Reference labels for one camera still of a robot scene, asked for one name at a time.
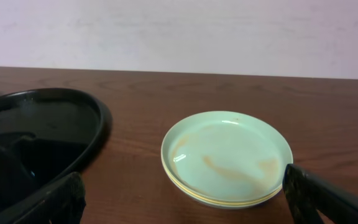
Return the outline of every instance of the wooden table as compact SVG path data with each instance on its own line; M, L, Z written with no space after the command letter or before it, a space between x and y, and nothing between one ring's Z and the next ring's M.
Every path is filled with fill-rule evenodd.
M203 111L266 121L290 143L295 164L358 195L358 80L0 68L0 95L47 87L87 91L114 117L108 143L83 172L83 223L292 223L283 194L254 208L219 210L170 182L162 139Z

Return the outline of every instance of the wood grain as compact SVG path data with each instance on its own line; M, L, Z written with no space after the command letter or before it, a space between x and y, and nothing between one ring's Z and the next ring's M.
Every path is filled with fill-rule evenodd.
M83 172L83 223L291 223L283 194L246 210L209 208L165 175L160 144L179 120L237 111L278 129L295 163L358 195L358 80L0 68L0 95L33 88L87 91L114 117Z

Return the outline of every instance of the plate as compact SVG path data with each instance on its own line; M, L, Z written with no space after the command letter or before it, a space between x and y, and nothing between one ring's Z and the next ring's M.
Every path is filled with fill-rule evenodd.
M219 208L262 203L282 188L290 146L252 116L210 111L179 121L165 135L162 164L170 180L199 202Z

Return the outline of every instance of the light green plate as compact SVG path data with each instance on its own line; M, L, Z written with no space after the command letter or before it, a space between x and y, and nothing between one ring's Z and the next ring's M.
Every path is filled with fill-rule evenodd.
M282 187L293 162L284 137L267 123L240 113L210 111L187 117L164 137L162 164L173 183L214 207L244 208Z

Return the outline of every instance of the pale plate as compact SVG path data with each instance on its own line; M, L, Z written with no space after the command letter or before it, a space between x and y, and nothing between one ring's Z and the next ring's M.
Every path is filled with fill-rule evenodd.
M165 135L162 164L172 182L214 207L262 203L282 187L290 146L269 124L240 113L210 111L187 117Z

